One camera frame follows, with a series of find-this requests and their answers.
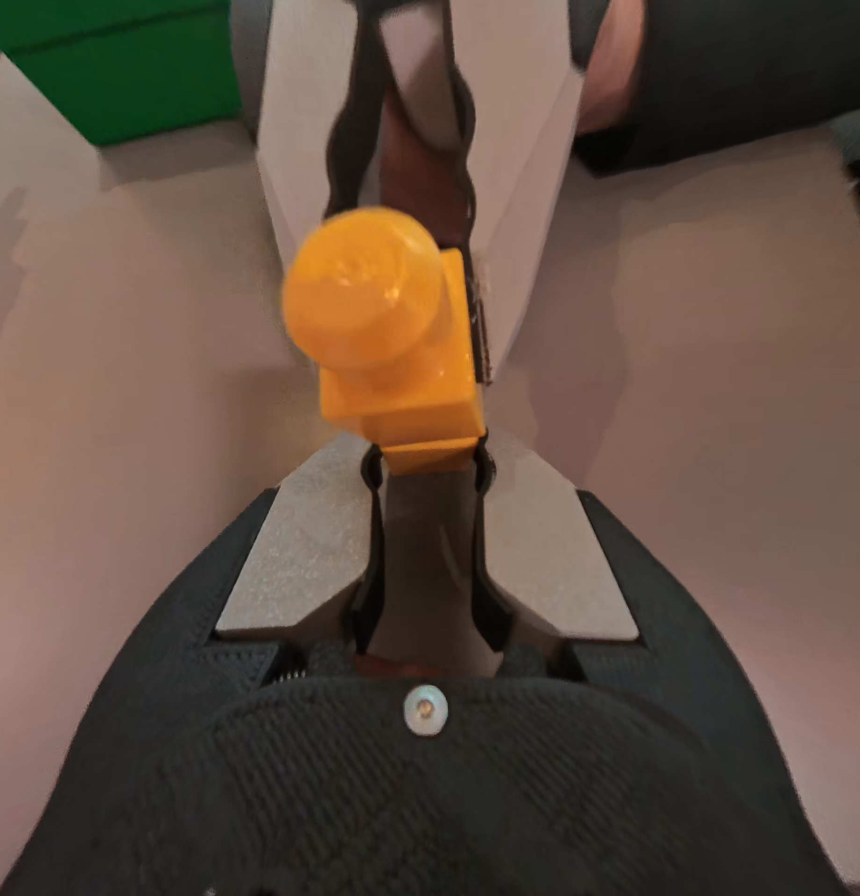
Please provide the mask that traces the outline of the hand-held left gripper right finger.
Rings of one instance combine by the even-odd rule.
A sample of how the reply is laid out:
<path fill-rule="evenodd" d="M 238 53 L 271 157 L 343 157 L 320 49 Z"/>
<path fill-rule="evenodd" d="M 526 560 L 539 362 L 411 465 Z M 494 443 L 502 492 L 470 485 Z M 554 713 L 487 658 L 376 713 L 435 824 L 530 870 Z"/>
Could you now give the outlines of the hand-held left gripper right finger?
<path fill-rule="evenodd" d="M 494 652 L 630 644 L 639 628 L 579 492 L 516 437 L 476 454 L 472 619 Z"/>

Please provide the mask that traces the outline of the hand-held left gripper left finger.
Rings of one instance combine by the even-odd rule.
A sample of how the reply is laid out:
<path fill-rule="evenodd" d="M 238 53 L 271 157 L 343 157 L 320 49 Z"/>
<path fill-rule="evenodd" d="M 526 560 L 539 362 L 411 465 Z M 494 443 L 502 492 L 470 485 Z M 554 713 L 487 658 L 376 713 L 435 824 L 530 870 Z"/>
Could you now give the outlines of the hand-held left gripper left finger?
<path fill-rule="evenodd" d="M 279 484 L 219 615 L 224 641 L 363 650 L 383 606 L 381 458 L 340 434 Z"/>

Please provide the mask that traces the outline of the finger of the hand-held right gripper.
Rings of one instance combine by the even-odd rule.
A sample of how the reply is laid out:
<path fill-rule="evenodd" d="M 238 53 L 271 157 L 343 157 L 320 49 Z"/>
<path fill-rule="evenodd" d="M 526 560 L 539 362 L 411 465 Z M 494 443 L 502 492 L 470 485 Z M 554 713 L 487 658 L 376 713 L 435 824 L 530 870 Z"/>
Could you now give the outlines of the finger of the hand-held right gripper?
<path fill-rule="evenodd" d="M 256 159 L 285 271 L 325 218 L 357 208 L 389 66 L 368 2 L 276 2 Z"/>
<path fill-rule="evenodd" d="M 455 225 L 478 382 L 491 385 L 524 320 L 575 135 L 584 76 L 565 1 L 439 2 L 458 142 Z"/>

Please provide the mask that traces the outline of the yellow mega block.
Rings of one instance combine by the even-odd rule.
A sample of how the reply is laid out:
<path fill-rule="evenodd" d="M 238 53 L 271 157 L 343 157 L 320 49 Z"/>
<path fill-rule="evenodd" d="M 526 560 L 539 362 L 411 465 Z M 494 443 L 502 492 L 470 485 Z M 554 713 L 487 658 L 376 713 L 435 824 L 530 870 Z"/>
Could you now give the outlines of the yellow mega block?
<path fill-rule="evenodd" d="M 325 220 L 290 265 L 281 308 L 336 427 L 384 451 L 462 450 L 486 434 L 464 259 L 415 218 L 378 206 Z"/>
<path fill-rule="evenodd" d="M 381 447 L 392 476 L 462 473 L 470 469 L 480 438 L 470 436 Z"/>

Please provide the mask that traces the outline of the person's right forearm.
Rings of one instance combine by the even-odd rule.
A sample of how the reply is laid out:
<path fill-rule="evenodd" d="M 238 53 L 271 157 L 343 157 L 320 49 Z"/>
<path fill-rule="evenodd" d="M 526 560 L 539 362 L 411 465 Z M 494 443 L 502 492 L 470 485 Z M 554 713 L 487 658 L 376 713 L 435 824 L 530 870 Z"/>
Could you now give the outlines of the person's right forearm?
<path fill-rule="evenodd" d="M 574 144 L 594 175 L 663 166 L 860 110 L 860 1 L 645 8 L 626 117 Z"/>

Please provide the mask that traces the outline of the person's right hand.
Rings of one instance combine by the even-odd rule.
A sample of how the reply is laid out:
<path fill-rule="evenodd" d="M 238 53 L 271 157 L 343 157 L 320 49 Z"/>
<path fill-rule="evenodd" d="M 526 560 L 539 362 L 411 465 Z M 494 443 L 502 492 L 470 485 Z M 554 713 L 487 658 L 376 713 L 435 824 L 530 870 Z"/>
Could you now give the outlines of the person's right hand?
<path fill-rule="evenodd" d="M 629 115 L 646 30 L 646 2 L 606 3 L 583 75 L 578 137 L 619 126 Z"/>

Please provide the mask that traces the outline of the green plastic bin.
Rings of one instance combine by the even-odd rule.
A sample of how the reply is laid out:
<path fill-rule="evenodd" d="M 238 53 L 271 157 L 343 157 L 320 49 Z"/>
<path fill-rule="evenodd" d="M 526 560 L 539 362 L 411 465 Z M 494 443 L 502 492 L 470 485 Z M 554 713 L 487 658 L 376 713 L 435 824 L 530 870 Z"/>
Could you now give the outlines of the green plastic bin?
<path fill-rule="evenodd" d="M 242 109 L 227 1 L 0 1 L 0 52 L 96 147 Z"/>

